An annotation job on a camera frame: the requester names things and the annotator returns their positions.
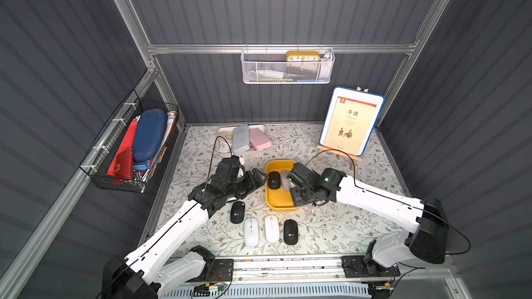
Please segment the light grey mouse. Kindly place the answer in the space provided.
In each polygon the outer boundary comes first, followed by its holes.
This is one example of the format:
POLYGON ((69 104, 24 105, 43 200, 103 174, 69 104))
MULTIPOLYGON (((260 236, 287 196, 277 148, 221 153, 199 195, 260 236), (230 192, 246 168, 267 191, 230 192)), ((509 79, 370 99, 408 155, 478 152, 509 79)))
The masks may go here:
POLYGON ((289 191, 292 187, 291 180, 288 178, 289 174, 290 174, 289 170, 281 171, 281 185, 282 185, 282 188, 286 191, 289 191))

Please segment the black mouse front row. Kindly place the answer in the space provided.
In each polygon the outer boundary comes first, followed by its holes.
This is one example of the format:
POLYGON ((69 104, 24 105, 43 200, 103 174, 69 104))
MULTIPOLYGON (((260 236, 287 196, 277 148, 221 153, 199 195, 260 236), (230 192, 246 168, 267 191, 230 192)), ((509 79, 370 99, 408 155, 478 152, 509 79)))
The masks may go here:
POLYGON ((283 241, 294 246, 299 241, 299 227, 295 220, 286 220, 283 225, 283 241))

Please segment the white mouse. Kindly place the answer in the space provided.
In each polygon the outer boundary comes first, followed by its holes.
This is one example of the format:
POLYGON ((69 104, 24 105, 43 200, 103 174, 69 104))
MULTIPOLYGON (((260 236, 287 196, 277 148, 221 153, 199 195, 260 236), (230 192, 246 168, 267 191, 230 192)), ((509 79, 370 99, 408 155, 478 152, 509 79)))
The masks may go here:
POLYGON ((280 239, 280 230, 278 218, 274 215, 268 215, 264 220, 265 239, 269 243, 278 242, 280 239))
POLYGON ((259 245, 259 221, 256 218, 245 220, 245 245, 247 247, 257 247, 259 245))

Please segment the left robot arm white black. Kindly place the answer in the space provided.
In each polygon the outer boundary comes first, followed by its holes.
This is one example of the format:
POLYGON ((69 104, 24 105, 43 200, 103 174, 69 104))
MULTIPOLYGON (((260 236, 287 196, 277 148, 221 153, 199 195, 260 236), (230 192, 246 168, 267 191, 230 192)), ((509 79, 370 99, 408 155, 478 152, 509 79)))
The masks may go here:
POLYGON ((196 186, 173 218, 150 239, 125 258, 113 257, 105 264, 98 298, 162 298, 189 280, 210 278, 216 258, 202 246, 174 262, 169 259, 227 202, 243 199, 264 186, 267 178, 255 168, 219 187, 213 179, 196 186))

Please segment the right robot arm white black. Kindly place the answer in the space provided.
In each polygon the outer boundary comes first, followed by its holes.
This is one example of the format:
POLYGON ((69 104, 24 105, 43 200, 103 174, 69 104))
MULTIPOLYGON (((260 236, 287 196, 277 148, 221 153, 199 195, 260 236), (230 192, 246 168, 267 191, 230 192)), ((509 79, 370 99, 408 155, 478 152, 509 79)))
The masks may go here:
POLYGON ((376 273, 416 258, 429 264, 446 259, 450 226, 438 199, 403 197, 356 180, 333 168, 323 173, 295 163, 287 174, 295 206, 335 202, 354 206, 383 217, 402 228, 398 234, 370 242, 363 263, 376 273))

